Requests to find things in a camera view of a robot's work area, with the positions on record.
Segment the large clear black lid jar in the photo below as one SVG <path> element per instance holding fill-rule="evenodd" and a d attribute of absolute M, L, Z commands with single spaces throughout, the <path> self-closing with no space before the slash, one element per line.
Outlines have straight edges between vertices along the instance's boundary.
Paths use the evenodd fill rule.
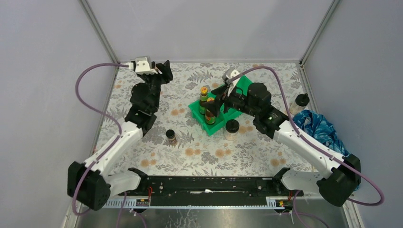
<path fill-rule="evenodd" d="M 226 140 L 234 141 L 239 132 L 240 124 L 237 120 L 231 119 L 226 122 L 224 129 L 224 137 Z"/>

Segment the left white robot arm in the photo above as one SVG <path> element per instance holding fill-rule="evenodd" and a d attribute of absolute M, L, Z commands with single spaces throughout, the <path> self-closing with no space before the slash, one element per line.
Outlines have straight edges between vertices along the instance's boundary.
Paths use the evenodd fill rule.
<path fill-rule="evenodd" d="M 74 214 L 81 215 L 77 210 L 77 203 L 82 203 L 91 210 L 101 209 L 111 196 L 131 190 L 135 195 L 142 195 L 147 191 L 147 183 L 141 175 L 133 170 L 111 174 L 111 170 L 125 151 L 140 141 L 152 128 L 157 119 L 160 104 L 161 86 L 173 80 L 171 62 L 155 63 L 148 56 L 138 57 L 132 62 L 101 63 L 84 70 L 78 77 L 75 93 L 78 100 L 87 108 L 109 118 L 114 122 L 118 131 L 96 153 L 82 163 L 73 162 L 68 168 L 67 194 L 72 198 Z M 128 68 L 142 79 L 141 83 L 131 90 L 131 107 L 119 123 L 116 118 L 98 110 L 85 102 L 79 93 L 79 84 L 83 77 L 98 67 L 114 66 Z"/>

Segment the black cap spice jar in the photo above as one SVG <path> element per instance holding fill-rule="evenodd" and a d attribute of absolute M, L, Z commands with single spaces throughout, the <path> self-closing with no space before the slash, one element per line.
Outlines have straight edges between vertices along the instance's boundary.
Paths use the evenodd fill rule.
<path fill-rule="evenodd" d="M 174 130 L 172 130 L 172 129 L 167 130 L 165 135 L 166 135 L 168 143 L 170 145 L 175 145 L 177 143 L 177 139 L 176 139 Z"/>

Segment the yellow cap sauce bottle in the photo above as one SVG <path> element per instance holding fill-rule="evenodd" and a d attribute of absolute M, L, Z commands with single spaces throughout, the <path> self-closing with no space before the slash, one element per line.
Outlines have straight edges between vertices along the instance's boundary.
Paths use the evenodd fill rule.
<path fill-rule="evenodd" d="M 203 103 L 208 100 L 208 88 L 203 86 L 200 89 L 200 97 L 199 97 L 199 113 L 205 115 L 205 107 L 202 106 Z"/>

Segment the green cap chili sauce bottle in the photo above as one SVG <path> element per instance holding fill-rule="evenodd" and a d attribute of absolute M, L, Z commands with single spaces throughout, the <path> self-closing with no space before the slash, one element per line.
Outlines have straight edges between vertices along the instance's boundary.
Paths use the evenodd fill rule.
<path fill-rule="evenodd" d="M 205 122 L 209 125 L 215 124 L 216 122 L 216 117 L 207 109 L 205 109 Z"/>

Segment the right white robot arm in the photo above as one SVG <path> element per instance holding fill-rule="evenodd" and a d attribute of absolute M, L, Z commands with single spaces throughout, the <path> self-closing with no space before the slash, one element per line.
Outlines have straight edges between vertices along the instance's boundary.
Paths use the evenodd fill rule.
<path fill-rule="evenodd" d="M 273 181 L 273 191 L 280 196 L 290 190 L 316 193 L 328 203 L 341 207 L 361 183 L 357 174 L 361 170 L 359 158 L 337 153 L 293 126 L 289 117 L 271 104 L 271 93 L 263 83 L 250 84 L 245 95 L 236 90 L 223 85 L 212 91 L 213 100 L 201 105 L 216 117 L 229 109 L 252 116 L 253 125 L 260 133 L 292 149 L 319 173 L 315 178 L 307 172 L 288 170 Z"/>

